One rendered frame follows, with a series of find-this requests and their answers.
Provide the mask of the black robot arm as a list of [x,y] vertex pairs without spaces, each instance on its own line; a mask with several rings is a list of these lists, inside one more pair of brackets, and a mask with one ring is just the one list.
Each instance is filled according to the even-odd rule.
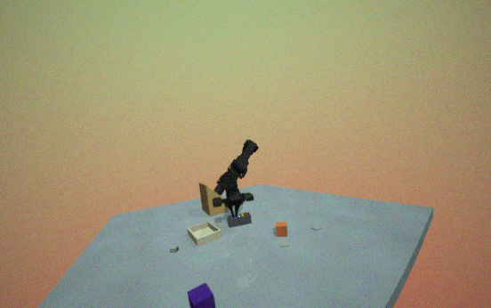
[[242,201],[245,201],[245,193],[240,193],[238,189],[236,191],[231,191],[231,189],[236,187],[238,178],[242,179],[245,177],[249,164],[248,159],[258,148],[255,142],[246,140],[241,155],[232,161],[227,169],[228,171],[222,174],[217,181],[214,191],[221,195],[225,191],[225,188],[228,189],[230,206],[239,206]]

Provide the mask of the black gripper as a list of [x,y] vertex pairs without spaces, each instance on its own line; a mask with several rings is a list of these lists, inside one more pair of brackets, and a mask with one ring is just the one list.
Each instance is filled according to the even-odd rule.
[[[231,189],[231,191],[236,191],[236,189],[237,189],[237,185],[235,188]],[[225,191],[226,191],[226,198],[225,199],[221,199],[221,197],[213,198],[213,207],[220,207],[221,203],[224,203],[224,206],[228,207],[232,216],[234,217],[232,206],[229,205],[229,201],[228,201],[229,190],[225,188]],[[254,200],[254,196],[251,193],[245,193],[245,200],[247,200],[247,201]],[[243,204],[243,202],[241,202],[241,204]],[[235,216],[236,217],[237,217],[237,212],[238,212],[239,206],[238,205],[235,206]]]

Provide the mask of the purple cube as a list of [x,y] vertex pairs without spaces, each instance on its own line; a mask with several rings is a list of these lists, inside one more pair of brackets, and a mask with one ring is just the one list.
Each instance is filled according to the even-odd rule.
[[204,283],[188,291],[190,308],[215,308],[213,293]]

